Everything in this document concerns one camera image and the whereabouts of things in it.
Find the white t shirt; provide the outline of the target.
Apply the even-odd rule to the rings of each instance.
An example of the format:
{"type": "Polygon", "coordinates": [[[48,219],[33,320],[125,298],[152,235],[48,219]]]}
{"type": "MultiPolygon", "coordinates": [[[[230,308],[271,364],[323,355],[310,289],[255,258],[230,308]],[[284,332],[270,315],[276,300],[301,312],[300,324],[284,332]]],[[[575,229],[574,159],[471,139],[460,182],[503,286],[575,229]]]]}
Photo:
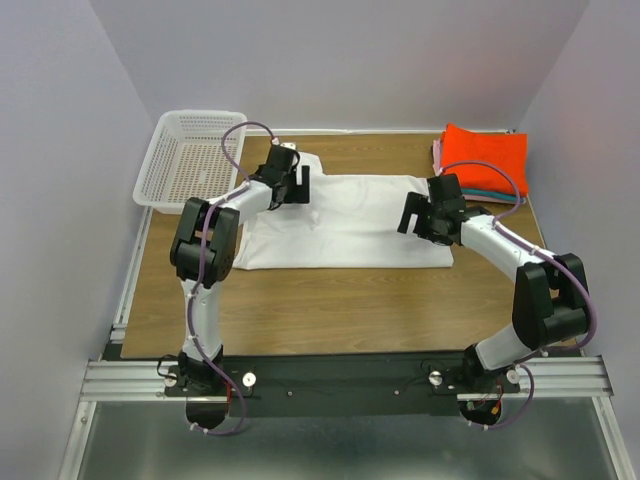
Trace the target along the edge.
{"type": "Polygon", "coordinates": [[[310,202],[283,205],[244,223],[234,267],[450,268],[451,249],[397,231],[409,193],[427,193],[408,175],[329,175],[318,156],[310,168],[310,202]]]}

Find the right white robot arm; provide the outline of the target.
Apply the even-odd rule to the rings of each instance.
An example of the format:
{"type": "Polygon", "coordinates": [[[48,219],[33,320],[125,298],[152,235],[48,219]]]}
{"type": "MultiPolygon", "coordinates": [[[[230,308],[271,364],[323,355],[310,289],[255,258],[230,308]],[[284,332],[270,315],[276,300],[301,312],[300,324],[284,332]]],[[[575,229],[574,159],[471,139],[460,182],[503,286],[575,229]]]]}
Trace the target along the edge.
{"type": "Polygon", "coordinates": [[[561,342],[592,338],[597,315],[581,259],[541,248],[486,208],[468,205],[456,175],[431,177],[426,193],[408,193],[397,230],[470,249],[514,285],[510,323],[464,352],[459,378],[467,389],[483,391],[513,363],[561,342]]]}

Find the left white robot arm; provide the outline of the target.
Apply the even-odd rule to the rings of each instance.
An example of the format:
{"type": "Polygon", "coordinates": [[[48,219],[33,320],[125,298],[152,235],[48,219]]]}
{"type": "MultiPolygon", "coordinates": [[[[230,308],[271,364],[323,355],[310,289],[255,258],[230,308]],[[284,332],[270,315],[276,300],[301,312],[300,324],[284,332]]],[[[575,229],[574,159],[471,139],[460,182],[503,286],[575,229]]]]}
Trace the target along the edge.
{"type": "Polygon", "coordinates": [[[221,367],[219,329],[222,282],[231,272],[239,228],[258,214],[310,202],[310,168],[292,144],[272,145],[266,161],[247,180],[210,200],[184,205],[170,249],[170,263],[185,299],[185,340],[179,376],[201,395],[227,379],[221,367]]]}

